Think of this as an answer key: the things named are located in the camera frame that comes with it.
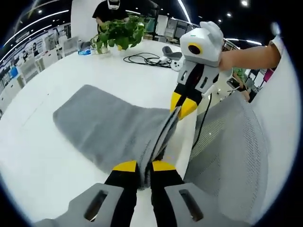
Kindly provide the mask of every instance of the black shirt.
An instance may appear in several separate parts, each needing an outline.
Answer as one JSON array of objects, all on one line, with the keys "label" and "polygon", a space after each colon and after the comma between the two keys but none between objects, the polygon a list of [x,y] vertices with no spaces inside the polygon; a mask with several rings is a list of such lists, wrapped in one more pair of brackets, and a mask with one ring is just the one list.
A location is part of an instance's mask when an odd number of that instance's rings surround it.
[{"label": "black shirt", "polygon": [[125,8],[122,3],[120,3],[120,7],[117,10],[109,9],[107,1],[100,3],[93,15],[93,18],[100,18],[102,22],[112,21],[112,20],[122,20],[128,17]]}]

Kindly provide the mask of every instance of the power cord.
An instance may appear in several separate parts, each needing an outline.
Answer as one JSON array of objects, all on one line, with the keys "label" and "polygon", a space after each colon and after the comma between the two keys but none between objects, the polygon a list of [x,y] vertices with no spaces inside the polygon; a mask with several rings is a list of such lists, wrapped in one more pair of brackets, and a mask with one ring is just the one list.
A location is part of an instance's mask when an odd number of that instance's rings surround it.
[{"label": "power cord", "polygon": [[194,147],[196,146],[196,144],[197,144],[198,141],[199,141],[200,134],[201,134],[201,130],[202,130],[202,126],[203,126],[205,117],[206,117],[206,115],[207,115],[208,109],[209,109],[209,107],[210,107],[210,103],[212,102],[212,97],[213,97],[212,94],[210,94],[209,103],[208,103],[207,109],[206,109],[206,111],[205,111],[204,117],[203,117],[203,119],[202,119],[202,123],[201,123],[201,125],[200,125],[200,130],[199,130],[199,133],[198,133],[198,137],[197,137],[197,139],[196,139],[196,141],[195,141],[195,143],[193,144],[193,147],[192,147],[191,149],[194,149]]},{"label": "power cord", "polygon": [[[149,54],[152,55],[153,57],[147,58],[142,56],[143,54]],[[136,62],[134,61],[135,57],[139,57],[139,58],[143,58],[144,62]],[[127,56],[125,58],[123,58],[123,61],[127,62],[127,63],[133,63],[133,64],[139,64],[139,65],[150,65],[150,66],[158,66],[158,67],[162,67],[162,68],[170,68],[170,64],[171,64],[171,60],[165,62],[165,63],[161,63],[161,61],[153,61],[155,59],[160,59],[160,57],[156,54],[153,53],[138,53],[138,54],[134,54],[131,56]]]}]

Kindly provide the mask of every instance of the gray towel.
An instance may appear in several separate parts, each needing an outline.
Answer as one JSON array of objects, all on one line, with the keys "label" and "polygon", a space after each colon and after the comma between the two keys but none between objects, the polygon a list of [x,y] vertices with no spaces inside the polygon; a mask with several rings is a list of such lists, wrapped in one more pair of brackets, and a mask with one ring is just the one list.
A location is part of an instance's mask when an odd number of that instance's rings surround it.
[{"label": "gray towel", "polygon": [[146,167],[165,151],[179,110],[169,113],[167,109],[142,108],[84,85],[54,112],[53,121],[71,144],[105,173],[119,163],[137,160],[144,188],[150,185]]}]

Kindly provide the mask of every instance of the gray cloth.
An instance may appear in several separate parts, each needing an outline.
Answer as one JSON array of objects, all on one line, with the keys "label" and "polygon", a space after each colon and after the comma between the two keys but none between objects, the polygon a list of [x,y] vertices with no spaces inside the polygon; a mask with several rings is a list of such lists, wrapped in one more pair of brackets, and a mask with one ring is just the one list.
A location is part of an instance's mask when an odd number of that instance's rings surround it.
[{"label": "gray cloth", "polygon": [[[203,116],[197,117],[195,138]],[[267,167],[262,128],[236,91],[208,111],[184,180],[216,198],[222,214],[254,224],[260,218]]]},{"label": "gray cloth", "polygon": [[165,151],[178,122],[177,108],[142,108],[84,85],[53,114],[59,131],[99,169],[110,173],[137,160],[141,187],[149,186],[148,163]]}]

